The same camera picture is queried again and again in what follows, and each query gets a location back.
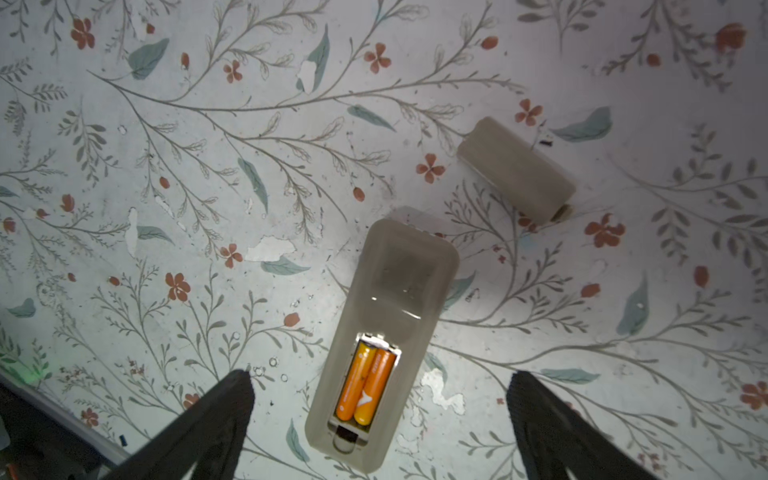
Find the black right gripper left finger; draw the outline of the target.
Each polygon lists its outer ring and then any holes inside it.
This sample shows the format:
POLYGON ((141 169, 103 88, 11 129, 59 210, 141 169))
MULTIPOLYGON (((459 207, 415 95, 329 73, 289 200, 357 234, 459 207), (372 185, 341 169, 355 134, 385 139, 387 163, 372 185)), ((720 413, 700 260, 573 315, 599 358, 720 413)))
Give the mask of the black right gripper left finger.
POLYGON ((255 402, 250 376, 234 370, 109 479, 232 479, 255 402))

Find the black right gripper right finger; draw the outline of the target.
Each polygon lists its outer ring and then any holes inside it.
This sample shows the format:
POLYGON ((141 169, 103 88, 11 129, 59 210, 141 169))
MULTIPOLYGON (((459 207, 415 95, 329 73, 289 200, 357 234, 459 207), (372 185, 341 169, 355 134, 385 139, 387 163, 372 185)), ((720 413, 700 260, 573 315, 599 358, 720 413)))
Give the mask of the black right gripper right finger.
POLYGON ((652 479, 534 375, 512 375, 506 403, 529 479, 652 479))

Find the orange AA battery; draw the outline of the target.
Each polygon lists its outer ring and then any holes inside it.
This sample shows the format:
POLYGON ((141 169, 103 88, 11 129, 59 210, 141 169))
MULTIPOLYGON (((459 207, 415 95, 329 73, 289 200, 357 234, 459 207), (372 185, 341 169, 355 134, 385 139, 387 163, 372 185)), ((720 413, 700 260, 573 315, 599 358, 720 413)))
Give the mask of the orange AA battery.
POLYGON ((367 427, 372 423, 396 359, 392 351, 380 349, 376 352, 353 414, 358 425, 367 427))
POLYGON ((335 416, 339 420, 349 421, 353 417, 376 352, 377 349, 367 343, 358 344, 336 406, 335 416))

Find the white universal AC remote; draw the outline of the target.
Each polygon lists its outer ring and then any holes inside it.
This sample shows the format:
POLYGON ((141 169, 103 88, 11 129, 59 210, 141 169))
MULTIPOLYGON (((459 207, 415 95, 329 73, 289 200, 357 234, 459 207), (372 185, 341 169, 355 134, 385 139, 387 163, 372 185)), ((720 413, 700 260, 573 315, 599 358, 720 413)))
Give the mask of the white universal AC remote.
POLYGON ((305 423, 311 447, 361 474, 382 466, 458 266, 446 240, 392 219, 370 227, 305 423), (335 416, 360 342, 397 357, 367 427, 335 416))

